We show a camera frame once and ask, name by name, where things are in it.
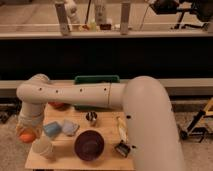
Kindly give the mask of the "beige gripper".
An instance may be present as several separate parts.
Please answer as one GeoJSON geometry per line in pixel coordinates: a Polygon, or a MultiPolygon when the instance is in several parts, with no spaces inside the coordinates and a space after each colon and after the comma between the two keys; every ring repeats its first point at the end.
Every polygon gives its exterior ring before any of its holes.
{"type": "Polygon", "coordinates": [[[24,131],[28,130],[34,133],[37,138],[42,134],[44,116],[28,117],[18,116],[18,123],[16,126],[16,134],[20,136],[24,131]]]}

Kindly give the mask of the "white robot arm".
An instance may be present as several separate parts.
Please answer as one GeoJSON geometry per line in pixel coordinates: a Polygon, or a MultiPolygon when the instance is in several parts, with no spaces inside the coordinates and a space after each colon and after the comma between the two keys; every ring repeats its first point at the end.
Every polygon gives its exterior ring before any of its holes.
{"type": "Polygon", "coordinates": [[[19,84],[22,101],[16,131],[41,135],[44,106],[48,102],[120,109],[136,171],[185,171],[184,155],[168,93],[155,78],[138,76],[126,83],[55,85],[48,76],[36,74],[19,84]]]}

